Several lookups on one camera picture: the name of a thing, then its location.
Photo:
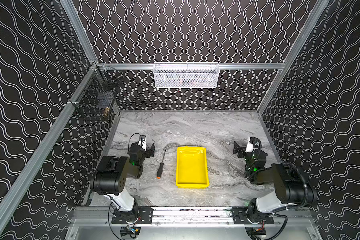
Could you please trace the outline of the black orange screwdriver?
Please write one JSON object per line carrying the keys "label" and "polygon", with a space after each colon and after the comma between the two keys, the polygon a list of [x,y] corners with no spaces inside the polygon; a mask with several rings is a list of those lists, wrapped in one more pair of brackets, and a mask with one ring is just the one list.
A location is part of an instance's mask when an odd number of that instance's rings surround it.
{"label": "black orange screwdriver", "polygon": [[165,155],[166,155],[167,150],[171,149],[172,147],[173,147],[173,144],[169,144],[164,148],[162,161],[160,162],[160,166],[159,166],[159,168],[157,170],[157,176],[156,176],[157,179],[161,179],[161,177],[162,177]]}

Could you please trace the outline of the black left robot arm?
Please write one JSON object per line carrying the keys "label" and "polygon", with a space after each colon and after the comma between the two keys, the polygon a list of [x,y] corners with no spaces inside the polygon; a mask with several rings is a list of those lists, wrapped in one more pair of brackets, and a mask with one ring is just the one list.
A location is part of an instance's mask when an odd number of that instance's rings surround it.
{"label": "black left robot arm", "polygon": [[140,220],[139,206],[136,199],[126,189],[127,179],[139,179],[142,176],[146,158],[155,155],[155,146],[132,143],[128,156],[102,157],[90,180],[90,189],[111,201],[110,209],[114,216],[127,224]]}

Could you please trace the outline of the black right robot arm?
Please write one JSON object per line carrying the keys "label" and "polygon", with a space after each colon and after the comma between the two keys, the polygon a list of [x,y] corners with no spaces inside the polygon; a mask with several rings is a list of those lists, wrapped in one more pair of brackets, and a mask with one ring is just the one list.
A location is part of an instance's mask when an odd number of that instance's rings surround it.
{"label": "black right robot arm", "polygon": [[235,224],[270,224],[271,216],[287,209],[299,209],[317,201],[317,191],[303,170],[291,163],[265,167],[268,154],[262,150],[260,139],[250,137],[246,147],[234,141],[233,154],[245,160],[245,178],[252,185],[274,186],[270,193],[253,198],[248,206],[232,208]]}

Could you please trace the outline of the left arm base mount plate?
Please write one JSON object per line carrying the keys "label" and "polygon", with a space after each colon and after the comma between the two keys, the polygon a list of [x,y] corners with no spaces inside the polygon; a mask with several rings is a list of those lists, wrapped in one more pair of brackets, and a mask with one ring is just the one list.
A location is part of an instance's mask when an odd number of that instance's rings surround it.
{"label": "left arm base mount plate", "polygon": [[154,210],[150,207],[138,207],[129,212],[115,210],[111,223],[114,225],[151,224],[153,211]]}

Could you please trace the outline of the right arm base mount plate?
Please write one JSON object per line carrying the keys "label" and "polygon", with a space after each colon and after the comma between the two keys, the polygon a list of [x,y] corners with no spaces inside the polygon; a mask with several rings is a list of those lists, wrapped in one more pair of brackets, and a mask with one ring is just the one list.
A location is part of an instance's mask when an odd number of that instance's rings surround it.
{"label": "right arm base mount plate", "polygon": [[271,214],[248,210],[248,207],[234,207],[229,216],[235,225],[273,225],[275,223]]}

